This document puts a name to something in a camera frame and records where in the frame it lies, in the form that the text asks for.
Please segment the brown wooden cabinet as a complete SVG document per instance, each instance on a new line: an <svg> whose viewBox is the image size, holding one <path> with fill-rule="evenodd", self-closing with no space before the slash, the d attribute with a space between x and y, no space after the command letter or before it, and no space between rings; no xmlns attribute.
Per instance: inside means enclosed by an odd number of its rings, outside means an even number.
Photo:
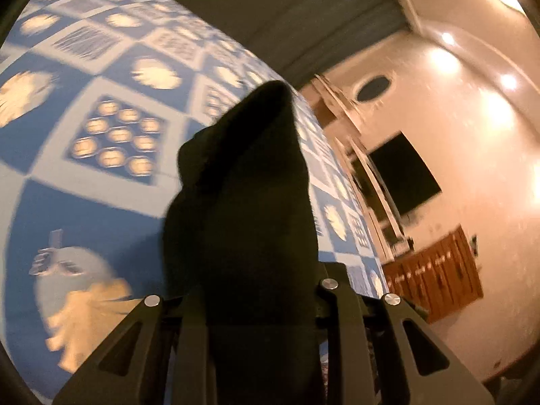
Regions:
<svg viewBox="0 0 540 405"><path fill-rule="evenodd" d="M383 273L390 292L414 304L430 324L484 297L475 258L461 227L424 250L386 263Z"/></svg>

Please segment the black wall television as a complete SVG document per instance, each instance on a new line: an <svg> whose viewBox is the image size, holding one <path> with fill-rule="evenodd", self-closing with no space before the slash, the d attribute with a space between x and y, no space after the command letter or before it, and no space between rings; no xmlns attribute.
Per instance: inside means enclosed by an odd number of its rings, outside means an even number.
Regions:
<svg viewBox="0 0 540 405"><path fill-rule="evenodd" d="M436 178L403 133L375 148L369 157L401 216L441 192Z"/></svg>

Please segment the white shelf unit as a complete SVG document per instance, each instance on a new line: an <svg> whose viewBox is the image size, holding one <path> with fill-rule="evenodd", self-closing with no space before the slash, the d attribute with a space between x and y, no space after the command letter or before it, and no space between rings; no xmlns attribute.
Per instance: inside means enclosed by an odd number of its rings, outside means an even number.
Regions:
<svg viewBox="0 0 540 405"><path fill-rule="evenodd" d="M381 262L393 262L409 253L411 247L397 206L360 140L365 115L359 103L348 98L326 76L317 74L310 84L318 96L314 109L324 123L324 133L355 185L360 206L367 210Z"/></svg>

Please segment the oval white framed mirror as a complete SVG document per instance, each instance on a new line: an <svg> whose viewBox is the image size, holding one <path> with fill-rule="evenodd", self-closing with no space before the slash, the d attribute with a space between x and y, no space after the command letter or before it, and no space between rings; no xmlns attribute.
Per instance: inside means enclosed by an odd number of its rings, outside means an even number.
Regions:
<svg viewBox="0 0 540 405"><path fill-rule="evenodd" d="M388 75L378 74L369 80L362 81L354 92L354 99L358 103L369 103L380 98L391 87L393 81Z"/></svg>

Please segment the black pants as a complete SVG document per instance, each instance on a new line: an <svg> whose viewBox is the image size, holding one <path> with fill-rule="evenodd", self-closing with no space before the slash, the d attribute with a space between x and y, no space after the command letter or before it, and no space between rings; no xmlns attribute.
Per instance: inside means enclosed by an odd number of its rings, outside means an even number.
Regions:
<svg viewBox="0 0 540 405"><path fill-rule="evenodd" d="M208 326L221 404L321 404L318 239L292 93L269 81L183 143L163 225L169 296Z"/></svg>

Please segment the blue patterned bed sheet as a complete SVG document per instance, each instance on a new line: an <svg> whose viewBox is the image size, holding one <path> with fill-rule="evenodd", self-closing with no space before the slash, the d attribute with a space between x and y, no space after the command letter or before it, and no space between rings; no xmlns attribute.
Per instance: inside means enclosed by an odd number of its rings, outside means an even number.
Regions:
<svg viewBox="0 0 540 405"><path fill-rule="evenodd" d="M30 0L1 50L1 336L49 403L163 286L177 152L275 77L172 0Z"/></svg>

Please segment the dark grey curtain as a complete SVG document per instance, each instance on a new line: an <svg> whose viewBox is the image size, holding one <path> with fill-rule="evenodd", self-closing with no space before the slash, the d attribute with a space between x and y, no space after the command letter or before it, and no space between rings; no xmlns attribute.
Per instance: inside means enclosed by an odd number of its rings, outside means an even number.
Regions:
<svg viewBox="0 0 540 405"><path fill-rule="evenodd" d="M398 0L174 0L241 43L295 88L409 30Z"/></svg>

